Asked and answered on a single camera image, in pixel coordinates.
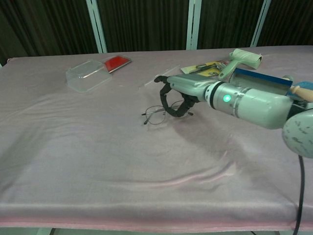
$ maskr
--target robotic arm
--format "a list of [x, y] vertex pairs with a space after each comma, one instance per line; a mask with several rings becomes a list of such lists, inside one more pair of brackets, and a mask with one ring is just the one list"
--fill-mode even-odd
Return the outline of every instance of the robotic arm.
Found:
[[[283, 140], [296, 154], [313, 158], [313, 103], [288, 96], [217, 81], [197, 74], [159, 76], [155, 82], [165, 85], [160, 91], [165, 110], [174, 117], [183, 116], [195, 103], [208, 105], [223, 113], [244, 119], [267, 129], [283, 129]], [[166, 94], [176, 90], [184, 102], [171, 109]]]

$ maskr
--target red object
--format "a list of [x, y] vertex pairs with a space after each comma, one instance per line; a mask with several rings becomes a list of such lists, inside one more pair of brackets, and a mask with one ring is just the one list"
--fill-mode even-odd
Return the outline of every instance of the red object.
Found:
[[130, 62], [131, 59], [118, 55], [110, 60], [107, 60], [106, 62], [104, 62], [104, 64], [106, 65], [109, 72], [113, 72]]

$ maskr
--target dark curtain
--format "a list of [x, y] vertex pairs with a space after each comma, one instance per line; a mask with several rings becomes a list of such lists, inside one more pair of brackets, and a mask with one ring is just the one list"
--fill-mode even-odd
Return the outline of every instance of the dark curtain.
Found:
[[98, 0], [108, 52], [186, 49], [189, 0]]
[[313, 0], [272, 0], [258, 46], [313, 45]]
[[202, 0], [198, 49], [249, 47], [263, 0]]
[[97, 53], [85, 0], [0, 0], [0, 62]]

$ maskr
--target wooden handle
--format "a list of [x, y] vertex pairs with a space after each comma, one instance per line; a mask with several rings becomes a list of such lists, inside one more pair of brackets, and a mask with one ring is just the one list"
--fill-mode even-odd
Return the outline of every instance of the wooden handle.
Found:
[[308, 102], [313, 102], [313, 91], [300, 86], [291, 86], [290, 91]]

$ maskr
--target clear plastic container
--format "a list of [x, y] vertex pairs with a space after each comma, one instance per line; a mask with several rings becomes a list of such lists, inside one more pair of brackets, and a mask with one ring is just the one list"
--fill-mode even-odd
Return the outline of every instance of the clear plastic container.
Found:
[[66, 77], [70, 88], [84, 93], [109, 81], [112, 75], [108, 73], [103, 63], [90, 59], [70, 68], [66, 72]]

